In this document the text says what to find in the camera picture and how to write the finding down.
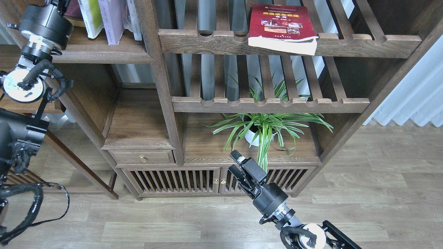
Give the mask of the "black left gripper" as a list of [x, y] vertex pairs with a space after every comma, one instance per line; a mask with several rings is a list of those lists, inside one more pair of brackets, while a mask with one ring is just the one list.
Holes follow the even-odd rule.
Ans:
[[57, 49], [65, 50], [73, 31], [73, 24], [64, 18], [69, 0], [46, 0], [45, 5], [28, 5], [20, 24], [7, 23], [7, 27], [20, 30], [23, 35], [39, 35]]

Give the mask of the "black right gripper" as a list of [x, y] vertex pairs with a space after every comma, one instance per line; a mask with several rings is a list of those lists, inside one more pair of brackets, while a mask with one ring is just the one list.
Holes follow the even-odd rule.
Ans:
[[239, 187], [253, 199], [253, 205], [264, 219], [281, 219], [288, 212], [286, 206], [288, 195], [275, 183], [266, 184], [267, 174], [253, 158], [245, 158], [237, 150], [230, 157], [238, 164], [231, 165], [228, 170], [235, 176]]

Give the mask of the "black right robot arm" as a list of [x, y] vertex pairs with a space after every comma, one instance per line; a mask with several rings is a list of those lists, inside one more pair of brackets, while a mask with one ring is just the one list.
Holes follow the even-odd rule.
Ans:
[[236, 165], [230, 166], [229, 171], [263, 215], [259, 223], [262, 225], [273, 222], [287, 249], [323, 249], [326, 245], [333, 249], [359, 248], [359, 245], [327, 220], [322, 226], [299, 221], [295, 211], [286, 205], [288, 195], [275, 183], [266, 183], [267, 174], [254, 159], [245, 158], [236, 150], [230, 156], [236, 161]]

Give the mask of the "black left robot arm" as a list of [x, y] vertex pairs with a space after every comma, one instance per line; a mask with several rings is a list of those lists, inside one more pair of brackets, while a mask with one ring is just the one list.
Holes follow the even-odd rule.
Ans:
[[53, 55], [66, 49], [73, 24], [64, 18], [70, 1], [46, 0], [42, 6], [30, 4], [23, 13], [20, 24], [7, 26], [19, 30], [28, 39], [14, 70], [1, 71], [1, 87], [6, 96], [19, 103], [41, 100], [35, 115], [1, 109], [1, 214], [6, 213], [7, 198], [16, 194], [33, 192], [34, 199], [25, 219], [13, 230], [1, 227], [1, 244], [7, 245], [29, 227], [34, 227], [43, 201], [40, 183], [7, 184], [10, 169], [24, 172], [41, 147], [49, 123], [41, 119], [46, 104], [56, 100], [73, 86], [52, 63]]

